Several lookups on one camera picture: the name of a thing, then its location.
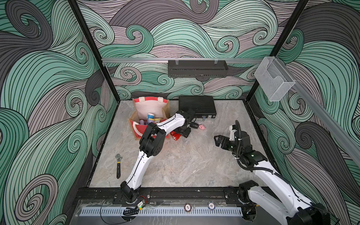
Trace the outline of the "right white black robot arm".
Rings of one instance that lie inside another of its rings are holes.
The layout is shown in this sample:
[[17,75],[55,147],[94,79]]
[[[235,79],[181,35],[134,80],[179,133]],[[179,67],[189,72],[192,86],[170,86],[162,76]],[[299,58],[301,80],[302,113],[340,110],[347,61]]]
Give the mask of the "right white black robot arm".
[[313,203],[294,188],[259,151],[253,149],[249,135],[231,130],[230,137],[214,137],[217,147],[231,152],[238,165],[253,172],[269,188],[266,192],[254,181],[239,186],[240,201],[255,203],[282,225],[329,225],[331,215],[320,203]]

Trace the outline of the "red jute tote bag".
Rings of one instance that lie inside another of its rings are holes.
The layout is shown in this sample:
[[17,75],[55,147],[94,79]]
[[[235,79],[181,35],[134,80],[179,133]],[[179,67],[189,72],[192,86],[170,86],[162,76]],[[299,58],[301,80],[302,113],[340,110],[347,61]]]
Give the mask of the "red jute tote bag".
[[128,119],[130,129],[139,140],[149,122],[159,123],[170,118],[170,101],[162,97],[139,97],[133,99],[135,111]]

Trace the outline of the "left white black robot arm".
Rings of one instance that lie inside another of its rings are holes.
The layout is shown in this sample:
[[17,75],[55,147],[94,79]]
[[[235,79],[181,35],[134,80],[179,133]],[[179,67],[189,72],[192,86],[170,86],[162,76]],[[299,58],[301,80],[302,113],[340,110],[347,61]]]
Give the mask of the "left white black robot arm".
[[179,110],[163,122],[147,125],[139,141],[139,154],[135,165],[128,178],[121,183],[122,192],[128,202],[132,203],[137,199],[143,176],[152,159],[161,152],[166,136],[177,129],[184,130],[188,135],[191,131],[190,123],[195,117],[196,113],[191,109]]

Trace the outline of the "small blue object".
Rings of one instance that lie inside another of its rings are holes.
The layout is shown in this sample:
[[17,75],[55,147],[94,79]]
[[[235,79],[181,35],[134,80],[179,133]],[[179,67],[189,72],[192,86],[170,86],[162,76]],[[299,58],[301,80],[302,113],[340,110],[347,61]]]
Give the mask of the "small blue object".
[[148,113],[147,114],[147,122],[146,124],[152,123],[155,121],[155,115],[153,113]]

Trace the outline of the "red flashlight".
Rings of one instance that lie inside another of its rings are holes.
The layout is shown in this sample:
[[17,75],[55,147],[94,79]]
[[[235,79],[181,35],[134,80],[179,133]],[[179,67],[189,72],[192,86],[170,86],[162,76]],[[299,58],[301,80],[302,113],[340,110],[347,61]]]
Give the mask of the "red flashlight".
[[181,134],[179,134],[175,131],[170,132],[170,135],[172,136],[173,140],[175,140],[175,141],[179,140],[180,137],[182,136]]

